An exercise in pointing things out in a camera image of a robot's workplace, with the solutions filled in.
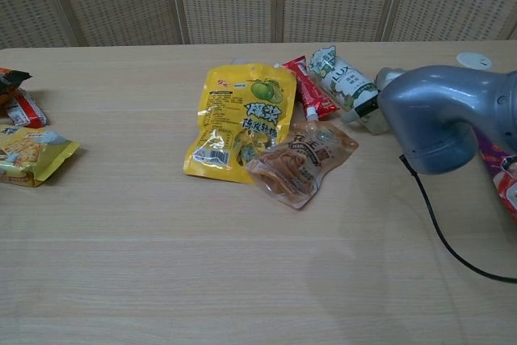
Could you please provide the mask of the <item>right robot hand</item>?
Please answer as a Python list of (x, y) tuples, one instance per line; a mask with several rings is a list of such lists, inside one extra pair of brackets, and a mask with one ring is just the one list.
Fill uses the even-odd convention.
[[(376, 76), (375, 85), (377, 88), (377, 94), (379, 94), (388, 84), (390, 84), (395, 78), (400, 77), (406, 71), (401, 68), (382, 68)], [(363, 119), (367, 114), (370, 114), (378, 109), (377, 96), (370, 98), (364, 103), (361, 103), (358, 107), (353, 107), (348, 113), (345, 113), (341, 120), (343, 123), (351, 123)]]

